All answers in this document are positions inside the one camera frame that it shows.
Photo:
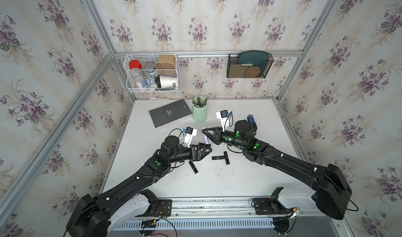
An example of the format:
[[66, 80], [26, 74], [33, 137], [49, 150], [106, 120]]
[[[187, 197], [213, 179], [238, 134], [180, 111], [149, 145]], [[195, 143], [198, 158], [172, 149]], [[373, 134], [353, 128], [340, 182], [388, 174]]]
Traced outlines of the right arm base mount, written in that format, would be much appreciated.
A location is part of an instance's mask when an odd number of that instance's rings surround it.
[[284, 215], [292, 218], [298, 211], [298, 208], [286, 208], [281, 204], [278, 196], [283, 189], [284, 187], [277, 187], [269, 197], [253, 198], [251, 205], [255, 209], [255, 213], [257, 215]]

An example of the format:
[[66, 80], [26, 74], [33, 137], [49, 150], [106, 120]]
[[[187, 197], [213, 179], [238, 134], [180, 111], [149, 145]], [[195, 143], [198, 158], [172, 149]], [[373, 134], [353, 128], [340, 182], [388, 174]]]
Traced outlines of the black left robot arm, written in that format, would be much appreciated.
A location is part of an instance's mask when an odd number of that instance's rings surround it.
[[130, 217], [143, 215], [150, 207], [156, 210], [158, 199], [148, 187], [170, 173], [173, 164], [201, 161], [210, 152], [209, 144], [185, 147], [178, 137], [166, 137], [132, 176], [95, 197], [83, 196], [66, 225], [66, 232], [72, 237], [105, 237]]

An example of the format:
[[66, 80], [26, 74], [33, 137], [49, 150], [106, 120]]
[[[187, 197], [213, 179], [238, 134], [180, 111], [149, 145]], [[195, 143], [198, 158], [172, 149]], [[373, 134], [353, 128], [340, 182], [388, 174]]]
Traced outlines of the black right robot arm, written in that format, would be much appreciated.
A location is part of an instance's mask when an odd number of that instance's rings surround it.
[[339, 167], [308, 163], [288, 155], [255, 137], [256, 123], [240, 120], [234, 131], [221, 127], [205, 128], [202, 133], [214, 144], [222, 143], [240, 150], [246, 159], [277, 169], [309, 186], [315, 193], [312, 200], [317, 208], [336, 220], [342, 220], [351, 202], [352, 189]]

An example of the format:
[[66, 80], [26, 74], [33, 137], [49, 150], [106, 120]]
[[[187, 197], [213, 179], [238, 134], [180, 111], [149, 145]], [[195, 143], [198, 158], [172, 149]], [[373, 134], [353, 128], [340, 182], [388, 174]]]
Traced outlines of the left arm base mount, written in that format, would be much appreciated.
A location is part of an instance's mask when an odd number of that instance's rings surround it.
[[147, 210], [139, 217], [169, 217], [172, 212], [172, 200], [158, 198], [149, 189], [140, 192], [144, 195], [148, 202]]

